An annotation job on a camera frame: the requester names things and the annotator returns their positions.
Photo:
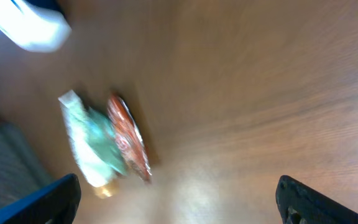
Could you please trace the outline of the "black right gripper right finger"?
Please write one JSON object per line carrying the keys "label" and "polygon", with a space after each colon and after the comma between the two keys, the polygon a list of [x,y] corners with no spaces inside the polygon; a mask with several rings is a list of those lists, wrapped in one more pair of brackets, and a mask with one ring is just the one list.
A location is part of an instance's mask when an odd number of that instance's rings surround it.
{"label": "black right gripper right finger", "polygon": [[275,192],[282,222],[296,224],[358,224],[358,213],[283,175]]}

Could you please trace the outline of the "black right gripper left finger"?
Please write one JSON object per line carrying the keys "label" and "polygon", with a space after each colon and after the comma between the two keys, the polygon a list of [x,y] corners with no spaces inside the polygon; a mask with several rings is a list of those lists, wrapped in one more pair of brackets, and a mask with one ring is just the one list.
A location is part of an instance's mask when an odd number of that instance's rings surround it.
{"label": "black right gripper left finger", "polygon": [[0,223],[72,224],[81,200],[77,175],[52,184],[0,209]]}

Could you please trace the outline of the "white tube with gold cap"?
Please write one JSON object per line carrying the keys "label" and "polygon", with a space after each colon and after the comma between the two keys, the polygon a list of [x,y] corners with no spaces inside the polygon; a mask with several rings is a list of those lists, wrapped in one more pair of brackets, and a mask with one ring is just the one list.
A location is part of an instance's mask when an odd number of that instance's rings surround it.
{"label": "white tube with gold cap", "polygon": [[68,141],[77,166],[99,198],[108,198],[119,191],[117,175],[88,143],[89,116],[80,97],[70,90],[58,98]]}

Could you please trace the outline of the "teal snack packet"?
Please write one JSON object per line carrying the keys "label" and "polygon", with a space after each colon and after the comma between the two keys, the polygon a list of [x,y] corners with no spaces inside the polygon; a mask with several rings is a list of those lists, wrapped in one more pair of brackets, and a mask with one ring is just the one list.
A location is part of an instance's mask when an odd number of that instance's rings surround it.
{"label": "teal snack packet", "polygon": [[126,176],[127,166],[115,142],[116,133],[110,120],[92,108],[88,110],[88,117],[87,143],[115,174]]}

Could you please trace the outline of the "red snack bar wrapper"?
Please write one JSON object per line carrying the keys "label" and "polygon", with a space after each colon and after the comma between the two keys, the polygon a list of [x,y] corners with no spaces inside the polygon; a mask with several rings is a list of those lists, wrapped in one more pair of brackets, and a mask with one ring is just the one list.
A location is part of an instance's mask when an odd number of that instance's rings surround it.
{"label": "red snack bar wrapper", "polygon": [[146,146],[125,101],[116,93],[108,99],[108,116],[115,130],[114,140],[127,166],[145,183],[151,183]]}

